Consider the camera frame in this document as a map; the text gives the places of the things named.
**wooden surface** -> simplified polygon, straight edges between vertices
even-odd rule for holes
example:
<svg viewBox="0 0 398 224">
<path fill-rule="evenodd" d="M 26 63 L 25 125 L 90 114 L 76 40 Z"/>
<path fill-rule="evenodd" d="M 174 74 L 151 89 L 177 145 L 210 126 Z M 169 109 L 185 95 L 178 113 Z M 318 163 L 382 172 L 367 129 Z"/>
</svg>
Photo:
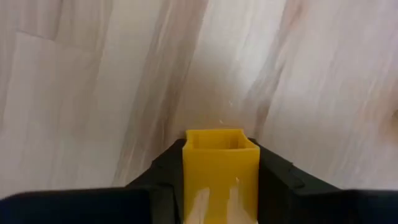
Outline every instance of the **wooden surface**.
<svg viewBox="0 0 398 224">
<path fill-rule="evenodd" d="M 0 196 L 124 185 L 228 127 L 398 189 L 397 27 L 395 0 L 0 0 Z"/>
</svg>

